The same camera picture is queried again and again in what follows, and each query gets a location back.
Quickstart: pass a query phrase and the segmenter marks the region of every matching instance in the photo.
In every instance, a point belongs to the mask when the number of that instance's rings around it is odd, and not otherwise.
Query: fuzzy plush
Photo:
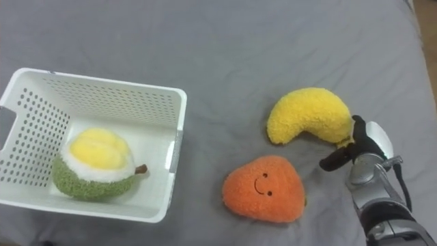
[[[52,175],[53,183],[62,193],[80,200],[101,200],[121,195],[134,182],[134,176],[109,183],[82,180],[68,168],[60,156],[53,161]]]
[[[290,92],[273,107],[267,121],[267,134],[272,143],[286,144],[303,131],[338,146],[347,144],[352,131],[348,107],[324,88]]]
[[[121,195],[134,182],[135,167],[128,144],[115,133],[90,128],[69,141],[53,161],[53,182],[66,195],[100,200]]]
[[[263,156],[233,171],[222,192],[236,214],[276,223],[299,218],[306,202],[296,170],[280,156]]]

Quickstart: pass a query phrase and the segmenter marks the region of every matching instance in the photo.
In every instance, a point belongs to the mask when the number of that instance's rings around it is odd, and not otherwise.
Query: robotic arm
[[[355,120],[354,143],[342,147],[320,161],[320,167],[334,171],[349,161],[352,169],[346,181],[354,208],[371,246],[437,246],[425,228],[411,215],[411,200],[402,179],[400,156],[384,130],[375,122]],[[393,168],[405,201],[391,186],[387,172]]]

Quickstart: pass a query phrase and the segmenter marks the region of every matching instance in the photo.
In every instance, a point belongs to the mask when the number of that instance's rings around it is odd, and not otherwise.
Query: gray bedsheet
[[[415,18],[402,0],[16,1],[0,4],[0,82],[20,67],[179,87],[188,94],[169,212],[145,224],[0,206],[0,235],[22,245],[364,245],[332,149],[285,147],[265,123],[286,92],[318,86],[380,123],[405,160],[414,215],[437,237],[437,127]],[[224,177],[264,154],[287,157],[309,205],[296,223],[231,214]]]

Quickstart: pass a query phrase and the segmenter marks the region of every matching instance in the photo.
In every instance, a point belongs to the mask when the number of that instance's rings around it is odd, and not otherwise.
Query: orange plush toy
[[[223,185],[223,201],[239,215],[293,222],[303,214],[305,191],[287,159],[263,156],[230,173]]]

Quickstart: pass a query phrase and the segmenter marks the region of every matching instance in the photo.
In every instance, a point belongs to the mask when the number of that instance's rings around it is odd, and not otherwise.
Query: basket
[[[182,90],[22,68],[0,107],[0,203],[148,223],[164,218],[182,142]],[[60,147],[89,127],[116,132],[135,163],[149,168],[127,193],[103,202],[70,198],[51,180]]]

